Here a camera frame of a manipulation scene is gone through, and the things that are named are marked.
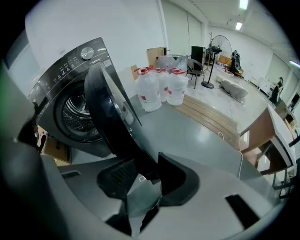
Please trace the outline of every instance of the cable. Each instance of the cable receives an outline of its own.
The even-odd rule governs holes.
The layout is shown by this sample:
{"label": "cable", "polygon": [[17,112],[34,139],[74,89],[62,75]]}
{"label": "cable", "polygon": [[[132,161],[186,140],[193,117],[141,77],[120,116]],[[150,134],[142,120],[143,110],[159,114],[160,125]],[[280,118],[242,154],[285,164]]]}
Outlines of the cable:
{"label": "cable", "polygon": [[188,24],[188,13],[187,13],[187,29],[188,29],[188,56],[189,56],[189,24]]}
{"label": "cable", "polygon": [[242,154],[241,151],[239,151],[239,153],[242,155],[242,159],[241,159],[241,161],[240,161],[240,170],[239,170],[239,175],[238,175],[238,179],[240,180],[240,171],[241,171],[241,169],[242,169],[242,164],[243,164],[243,159],[244,159],[244,157],[243,157],[243,154]]}
{"label": "cable", "polygon": [[217,135],[218,135],[218,136],[219,136],[219,133],[222,135],[222,138],[223,138],[223,140],[224,140],[223,133],[221,133],[221,132],[218,132],[218,133],[217,133]]}
{"label": "cable", "polygon": [[[221,132],[218,132],[217,135],[219,136],[219,134],[222,135],[222,138],[224,140],[224,136]],[[240,180],[240,172],[242,170],[242,164],[243,164],[243,160],[244,160],[244,156],[242,154],[242,152],[239,150],[240,155],[242,156],[241,160],[240,160],[240,169],[239,169],[239,174],[238,174],[238,179]]]}

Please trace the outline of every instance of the wooden pallet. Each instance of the wooden pallet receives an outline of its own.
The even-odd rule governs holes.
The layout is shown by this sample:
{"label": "wooden pallet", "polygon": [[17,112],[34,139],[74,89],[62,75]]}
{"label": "wooden pallet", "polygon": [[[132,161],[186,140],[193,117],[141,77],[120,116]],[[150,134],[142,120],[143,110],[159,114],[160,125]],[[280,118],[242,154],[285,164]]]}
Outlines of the wooden pallet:
{"label": "wooden pallet", "polygon": [[183,104],[174,106],[174,108],[207,127],[215,134],[221,132],[224,140],[239,150],[238,124],[231,118],[187,95],[184,96]]}

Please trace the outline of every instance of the gray surface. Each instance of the gray surface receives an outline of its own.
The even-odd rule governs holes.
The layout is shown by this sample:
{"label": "gray surface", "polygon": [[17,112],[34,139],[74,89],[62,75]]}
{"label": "gray surface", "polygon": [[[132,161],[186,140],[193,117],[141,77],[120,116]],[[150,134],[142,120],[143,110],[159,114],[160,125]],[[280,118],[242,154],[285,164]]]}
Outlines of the gray surface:
{"label": "gray surface", "polygon": [[89,164],[69,165],[59,167],[61,173],[78,172],[80,175],[64,179],[78,200],[102,221],[109,220],[122,210],[122,200],[110,198],[98,186],[98,174],[105,168],[123,161],[111,158]]}
{"label": "gray surface", "polygon": [[224,239],[244,230],[243,225],[225,200],[238,194],[262,218],[274,206],[235,176],[216,168],[177,156],[169,157],[193,169],[199,176],[200,188],[184,205],[161,207],[155,218],[139,235],[152,239]]}
{"label": "gray surface", "polygon": [[52,157],[42,156],[42,161],[53,200],[65,222],[60,230],[67,231],[69,239],[132,239],[101,221],[78,200],[62,178]]}
{"label": "gray surface", "polygon": [[[145,112],[137,96],[131,103],[142,122],[142,130],[132,124],[135,134],[157,161],[158,153],[172,154],[212,166],[238,177],[241,154],[215,133],[167,103]],[[248,161],[242,162],[240,180],[255,189],[273,205],[279,202],[278,191]]]}

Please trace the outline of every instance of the ceiling light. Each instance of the ceiling light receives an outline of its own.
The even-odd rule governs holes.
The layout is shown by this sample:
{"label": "ceiling light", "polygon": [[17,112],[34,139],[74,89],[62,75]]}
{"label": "ceiling light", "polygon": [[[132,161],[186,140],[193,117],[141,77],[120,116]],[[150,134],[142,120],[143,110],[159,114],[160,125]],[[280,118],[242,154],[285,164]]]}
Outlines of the ceiling light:
{"label": "ceiling light", "polygon": [[294,62],[294,61],[292,61],[292,60],[290,60],[290,63],[292,63],[294,66],[300,68],[300,64],[299,64],[299,63]]}
{"label": "ceiling light", "polygon": [[240,30],[241,27],[242,27],[242,24],[240,22],[237,22],[235,29]]}
{"label": "ceiling light", "polygon": [[240,0],[240,8],[246,10],[248,6],[248,0]]}

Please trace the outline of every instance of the door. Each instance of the door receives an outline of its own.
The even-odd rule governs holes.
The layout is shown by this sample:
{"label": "door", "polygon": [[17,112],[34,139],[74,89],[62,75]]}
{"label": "door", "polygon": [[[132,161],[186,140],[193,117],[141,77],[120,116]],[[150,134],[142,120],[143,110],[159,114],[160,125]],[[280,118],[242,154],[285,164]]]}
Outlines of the door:
{"label": "door", "polygon": [[[95,128],[113,154],[136,159],[140,174],[147,179],[151,175],[156,178],[157,164],[139,140],[143,128],[130,102],[123,101],[128,97],[115,84],[120,82],[118,75],[112,73],[115,73],[112,64],[105,66],[104,62],[97,62],[85,78],[84,93]],[[126,114],[132,115],[134,124],[127,121]]]}

